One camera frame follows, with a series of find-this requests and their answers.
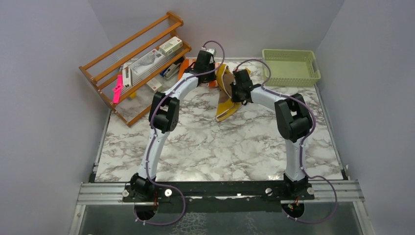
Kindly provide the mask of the brown yellow bear towel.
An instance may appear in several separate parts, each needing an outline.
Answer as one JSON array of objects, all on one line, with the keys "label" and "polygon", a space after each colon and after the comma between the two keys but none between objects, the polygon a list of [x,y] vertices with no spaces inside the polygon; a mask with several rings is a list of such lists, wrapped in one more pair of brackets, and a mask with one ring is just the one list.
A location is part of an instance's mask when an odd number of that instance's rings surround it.
[{"label": "brown yellow bear towel", "polygon": [[232,116],[241,106],[241,103],[235,103],[231,100],[232,91],[231,83],[235,81],[234,75],[229,66],[222,64],[215,72],[216,83],[220,88],[219,100],[216,110],[216,121],[222,122]]}]

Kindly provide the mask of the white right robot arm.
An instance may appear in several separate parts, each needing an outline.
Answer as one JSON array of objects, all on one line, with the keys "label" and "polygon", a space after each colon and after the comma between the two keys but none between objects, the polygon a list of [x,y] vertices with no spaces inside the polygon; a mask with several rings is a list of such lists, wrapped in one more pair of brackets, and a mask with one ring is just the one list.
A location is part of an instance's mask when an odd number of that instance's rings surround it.
[{"label": "white right robot arm", "polygon": [[307,188],[308,177],[304,173],[304,142],[313,128],[313,119],[302,95],[278,94],[260,84],[253,84],[247,70],[233,72],[231,100],[235,103],[256,103],[275,112],[277,130],[285,139],[286,170],[283,175],[283,195],[295,199]]}]

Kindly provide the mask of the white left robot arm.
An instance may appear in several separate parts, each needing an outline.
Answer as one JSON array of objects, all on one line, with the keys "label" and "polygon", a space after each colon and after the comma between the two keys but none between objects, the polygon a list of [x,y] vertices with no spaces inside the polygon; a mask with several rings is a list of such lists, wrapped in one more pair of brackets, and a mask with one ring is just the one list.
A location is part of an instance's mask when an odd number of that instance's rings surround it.
[{"label": "white left robot arm", "polygon": [[180,101],[201,83],[215,79],[215,55],[215,49],[202,48],[178,82],[164,93],[155,93],[149,114],[149,142],[138,171],[130,180],[132,196],[142,201],[153,197],[158,161],[167,137],[178,124]]}]

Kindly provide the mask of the orange white towel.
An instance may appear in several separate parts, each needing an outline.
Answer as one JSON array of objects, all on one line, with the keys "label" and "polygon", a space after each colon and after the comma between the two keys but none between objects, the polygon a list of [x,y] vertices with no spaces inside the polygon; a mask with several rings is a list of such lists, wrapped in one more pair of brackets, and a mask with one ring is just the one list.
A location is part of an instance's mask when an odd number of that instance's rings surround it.
[{"label": "orange white towel", "polygon": [[[180,68],[179,68],[178,80],[182,77],[182,75],[184,74],[184,71],[190,66],[190,64],[192,64],[195,61],[196,61],[196,59],[184,59],[183,60],[183,62],[180,65]],[[216,80],[209,81],[206,84],[209,88],[217,88],[218,87],[218,83],[217,83]]]}]

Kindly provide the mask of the blue white stapler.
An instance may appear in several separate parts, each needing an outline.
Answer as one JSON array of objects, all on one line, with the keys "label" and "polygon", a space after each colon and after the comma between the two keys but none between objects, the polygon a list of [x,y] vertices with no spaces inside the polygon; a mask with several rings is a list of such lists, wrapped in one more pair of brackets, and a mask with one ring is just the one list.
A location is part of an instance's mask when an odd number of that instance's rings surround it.
[{"label": "blue white stapler", "polygon": [[168,68],[164,69],[161,73],[160,76],[165,78],[165,79],[169,79],[170,77],[176,75],[179,72],[180,69],[180,65],[179,64],[171,64]]}]

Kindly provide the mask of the small white box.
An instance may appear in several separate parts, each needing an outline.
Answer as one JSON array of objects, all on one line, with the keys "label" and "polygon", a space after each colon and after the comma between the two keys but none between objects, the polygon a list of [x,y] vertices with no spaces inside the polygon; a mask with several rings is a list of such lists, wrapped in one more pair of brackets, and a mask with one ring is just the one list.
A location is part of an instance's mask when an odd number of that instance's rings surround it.
[{"label": "small white box", "polygon": [[159,46],[159,52],[161,52],[165,56],[169,56],[170,54],[176,52],[178,49],[183,47],[183,41],[178,38],[177,36],[172,37],[165,43]]}]

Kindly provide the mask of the large flat white box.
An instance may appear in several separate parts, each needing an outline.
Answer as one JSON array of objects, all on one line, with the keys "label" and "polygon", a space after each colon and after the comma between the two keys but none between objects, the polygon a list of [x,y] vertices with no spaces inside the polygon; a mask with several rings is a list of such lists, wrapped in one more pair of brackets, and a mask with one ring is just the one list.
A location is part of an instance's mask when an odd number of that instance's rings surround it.
[{"label": "large flat white box", "polygon": [[164,58],[164,54],[157,49],[153,49],[141,58],[135,60],[128,68],[131,70],[133,78],[139,77],[158,65]]}]

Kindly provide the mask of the white box on lower shelf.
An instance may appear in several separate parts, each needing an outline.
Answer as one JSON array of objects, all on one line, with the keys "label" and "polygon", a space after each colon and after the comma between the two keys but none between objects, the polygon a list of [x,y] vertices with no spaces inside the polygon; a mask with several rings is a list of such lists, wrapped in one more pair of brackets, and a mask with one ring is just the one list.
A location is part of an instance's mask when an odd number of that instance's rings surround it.
[{"label": "white box on lower shelf", "polygon": [[160,83],[156,78],[149,80],[146,85],[151,89],[152,92],[160,92],[163,90],[163,84]]}]

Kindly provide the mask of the green plastic basket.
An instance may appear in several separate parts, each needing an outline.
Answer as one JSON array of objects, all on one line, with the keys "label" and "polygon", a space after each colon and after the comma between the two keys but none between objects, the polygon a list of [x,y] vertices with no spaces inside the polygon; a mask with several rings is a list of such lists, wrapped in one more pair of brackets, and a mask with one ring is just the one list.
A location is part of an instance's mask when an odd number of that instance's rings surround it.
[{"label": "green plastic basket", "polygon": [[265,85],[269,87],[312,87],[321,78],[313,51],[263,49]]}]

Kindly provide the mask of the white upright box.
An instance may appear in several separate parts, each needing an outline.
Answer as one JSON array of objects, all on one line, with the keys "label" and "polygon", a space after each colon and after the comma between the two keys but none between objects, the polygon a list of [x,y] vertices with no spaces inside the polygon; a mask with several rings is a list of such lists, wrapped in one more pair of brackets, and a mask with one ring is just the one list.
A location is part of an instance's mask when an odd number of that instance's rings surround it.
[{"label": "white upright box", "polygon": [[124,87],[129,88],[132,85],[131,69],[129,66],[131,63],[127,62],[122,68],[122,84]]}]

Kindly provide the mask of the wooden shelf rack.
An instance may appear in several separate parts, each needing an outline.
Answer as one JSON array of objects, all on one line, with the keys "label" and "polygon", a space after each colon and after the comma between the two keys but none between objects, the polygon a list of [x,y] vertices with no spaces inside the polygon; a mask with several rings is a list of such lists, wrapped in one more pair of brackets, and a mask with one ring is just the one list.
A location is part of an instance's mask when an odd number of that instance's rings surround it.
[{"label": "wooden shelf rack", "polygon": [[161,52],[162,45],[177,37],[177,29],[183,24],[178,15],[167,12],[79,67],[113,114],[128,127],[150,111],[152,93],[161,89],[151,81],[191,51],[191,46],[183,42],[168,55]]}]

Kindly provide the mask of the pink marker pen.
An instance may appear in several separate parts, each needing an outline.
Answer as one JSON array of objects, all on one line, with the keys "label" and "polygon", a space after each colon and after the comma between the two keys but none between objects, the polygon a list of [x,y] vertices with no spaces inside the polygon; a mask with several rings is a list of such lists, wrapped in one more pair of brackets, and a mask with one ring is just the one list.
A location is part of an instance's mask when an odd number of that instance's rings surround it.
[{"label": "pink marker pen", "polygon": [[123,76],[122,76],[122,74],[118,74],[117,75],[116,86],[113,88],[113,93],[114,93],[113,104],[118,104],[119,103],[123,87],[124,87],[123,86]]}]

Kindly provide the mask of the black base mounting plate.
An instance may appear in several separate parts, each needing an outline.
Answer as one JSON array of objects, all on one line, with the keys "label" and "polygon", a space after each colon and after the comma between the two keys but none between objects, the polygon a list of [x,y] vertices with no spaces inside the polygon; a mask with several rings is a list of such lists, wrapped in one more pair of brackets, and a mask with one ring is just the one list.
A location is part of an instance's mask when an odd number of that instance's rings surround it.
[{"label": "black base mounting plate", "polygon": [[160,213],[181,212],[281,212],[289,203],[314,200],[310,184],[300,194],[286,195],[284,181],[213,181],[159,182],[149,200],[132,196],[130,184],[122,192],[122,201],[133,203],[135,210]]}]

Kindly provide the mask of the aluminium rail frame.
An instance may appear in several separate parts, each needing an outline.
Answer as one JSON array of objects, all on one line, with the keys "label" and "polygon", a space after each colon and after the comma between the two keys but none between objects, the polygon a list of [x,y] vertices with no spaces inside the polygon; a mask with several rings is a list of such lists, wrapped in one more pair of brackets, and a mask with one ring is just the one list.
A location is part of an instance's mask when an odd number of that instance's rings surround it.
[{"label": "aluminium rail frame", "polygon": [[294,221],[283,209],[294,197],[278,181],[172,182],[150,200],[128,183],[81,185],[71,235],[372,235],[357,181],[311,181]]}]

